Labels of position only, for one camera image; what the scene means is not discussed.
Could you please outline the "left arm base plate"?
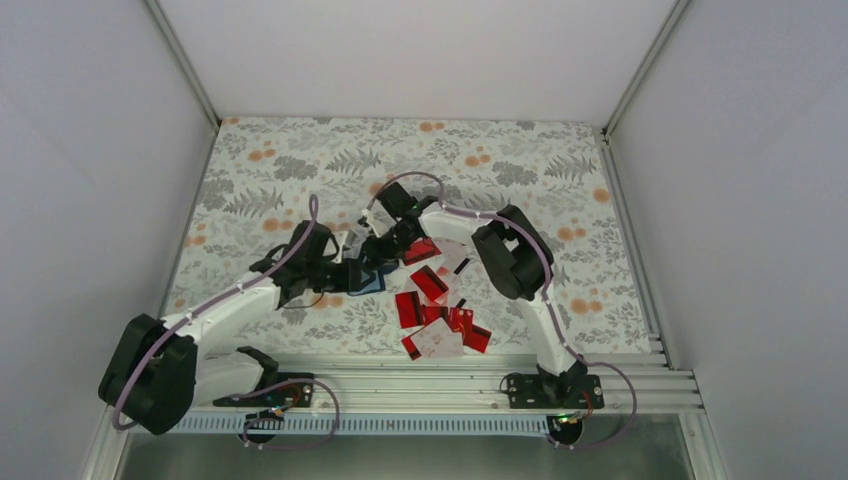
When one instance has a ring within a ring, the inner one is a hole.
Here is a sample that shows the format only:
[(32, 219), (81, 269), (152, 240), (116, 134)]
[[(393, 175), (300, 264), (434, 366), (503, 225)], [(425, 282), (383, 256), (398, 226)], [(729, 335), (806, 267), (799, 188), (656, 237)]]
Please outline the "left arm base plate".
[(277, 379), (256, 387), (248, 394), (234, 394), (216, 399), (215, 407), (288, 409), (306, 408), (311, 405), (314, 392), (312, 373), (280, 372)]

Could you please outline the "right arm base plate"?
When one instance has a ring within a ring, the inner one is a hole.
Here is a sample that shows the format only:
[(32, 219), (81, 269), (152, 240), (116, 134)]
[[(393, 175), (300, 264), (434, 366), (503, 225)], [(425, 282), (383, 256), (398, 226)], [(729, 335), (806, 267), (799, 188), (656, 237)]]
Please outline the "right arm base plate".
[(509, 407), (529, 409), (603, 409), (605, 400), (597, 375), (579, 375), (576, 379), (548, 379), (541, 374), (513, 372), (504, 376), (499, 391)]

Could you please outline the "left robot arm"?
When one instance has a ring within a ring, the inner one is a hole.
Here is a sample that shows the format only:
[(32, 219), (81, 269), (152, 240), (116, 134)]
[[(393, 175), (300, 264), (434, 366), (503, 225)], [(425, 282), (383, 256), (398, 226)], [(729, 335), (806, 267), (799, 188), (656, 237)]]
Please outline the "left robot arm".
[(308, 291), (349, 293), (362, 284), (362, 264), (343, 253), (326, 226), (301, 222), (291, 241), (252, 263), (234, 285), (204, 303), (163, 318), (129, 321), (98, 386), (114, 416), (153, 434), (176, 426), (194, 406), (226, 397), (270, 402), (282, 381), (279, 364), (256, 347), (218, 347), (242, 326)]

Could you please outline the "blue card holder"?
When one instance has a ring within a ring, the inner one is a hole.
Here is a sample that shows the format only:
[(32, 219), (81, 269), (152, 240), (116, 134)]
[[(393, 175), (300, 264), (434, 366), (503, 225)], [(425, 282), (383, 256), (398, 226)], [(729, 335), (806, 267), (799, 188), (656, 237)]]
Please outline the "blue card holder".
[(343, 258), (354, 261), (359, 272), (359, 282), (356, 289), (348, 292), (350, 297), (361, 297), (384, 292), (386, 289), (383, 274), (379, 270), (368, 269), (360, 258), (360, 244), (357, 234), (348, 231), (343, 245)]

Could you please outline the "white floral card front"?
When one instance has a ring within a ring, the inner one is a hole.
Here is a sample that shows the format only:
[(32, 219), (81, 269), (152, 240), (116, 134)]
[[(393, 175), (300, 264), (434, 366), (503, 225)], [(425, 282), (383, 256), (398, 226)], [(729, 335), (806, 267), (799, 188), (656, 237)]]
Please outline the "white floral card front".
[(462, 334), (441, 318), (413, 333), (411, 341), (424, 358), (446, 359), (464, 355)]

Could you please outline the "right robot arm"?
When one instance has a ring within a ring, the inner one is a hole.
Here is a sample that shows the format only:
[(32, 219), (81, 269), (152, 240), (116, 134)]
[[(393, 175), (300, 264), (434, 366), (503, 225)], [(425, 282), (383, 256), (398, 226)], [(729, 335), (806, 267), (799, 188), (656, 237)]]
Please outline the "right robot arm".
[(578, 397), (578, 378), (587, 367), (568, 346), (549, 294), (553, 254), (520, 208), (509, 204), (495, 212), (464, 209), (435, 196), (417, 199), (391, 183), (362, 210), (360, 223), (370, 229), (361, 257), (371, 268), (399, 259), (412, 243), (425, 238), (473, 247), (494, 289), (523, 315), (543, 377), (544, 399), (565, 407)]

